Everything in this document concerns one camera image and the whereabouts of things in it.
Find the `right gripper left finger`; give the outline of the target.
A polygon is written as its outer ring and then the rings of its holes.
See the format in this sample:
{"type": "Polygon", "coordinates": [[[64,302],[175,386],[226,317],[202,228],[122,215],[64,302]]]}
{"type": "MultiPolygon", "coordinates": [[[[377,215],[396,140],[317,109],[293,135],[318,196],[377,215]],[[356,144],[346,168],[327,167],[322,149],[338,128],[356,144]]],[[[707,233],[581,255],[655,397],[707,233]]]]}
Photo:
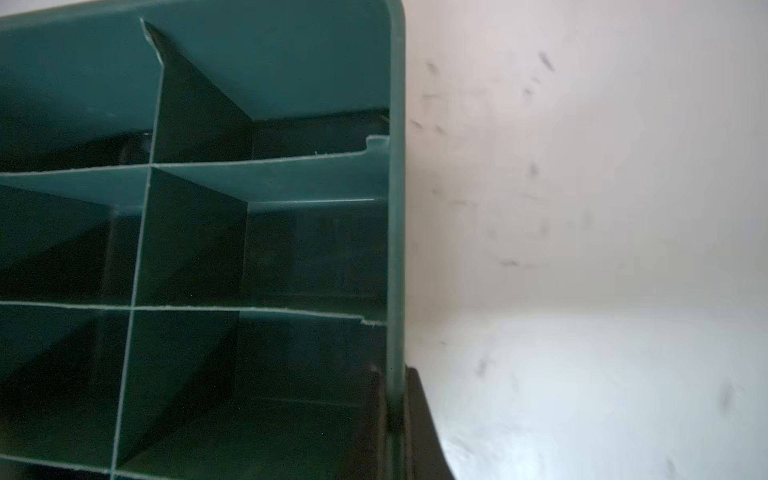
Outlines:
{"type": "Polygon", "coordinates": [[[357,432],[337,479],[384,478],[387,436],[385,376],[377,367],[371,366],[367,377],[368,388],[357,432]]]}

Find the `green plastic divided tray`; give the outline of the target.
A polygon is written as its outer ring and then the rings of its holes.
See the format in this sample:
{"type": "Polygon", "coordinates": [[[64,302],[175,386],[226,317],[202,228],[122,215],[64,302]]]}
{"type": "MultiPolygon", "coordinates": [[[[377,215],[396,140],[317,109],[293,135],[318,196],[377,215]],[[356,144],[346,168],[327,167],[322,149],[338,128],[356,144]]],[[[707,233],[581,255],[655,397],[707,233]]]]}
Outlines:
{"type": "Polygon", "coordinates": [[[1,475],[337,479],[404,459],[398,1],[1,19],[1,475]]]}

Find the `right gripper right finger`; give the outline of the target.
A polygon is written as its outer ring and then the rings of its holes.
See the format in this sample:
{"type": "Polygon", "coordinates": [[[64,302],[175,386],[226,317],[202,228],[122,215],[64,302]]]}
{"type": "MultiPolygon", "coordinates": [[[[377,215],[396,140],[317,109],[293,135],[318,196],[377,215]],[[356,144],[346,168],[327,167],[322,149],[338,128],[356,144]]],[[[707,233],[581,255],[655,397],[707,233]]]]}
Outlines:
{"type": "Polygon", "coordinates": [[[406,478],[454,480],[429,408],[417,369],[406,368],[405,395],[406,478]]]}

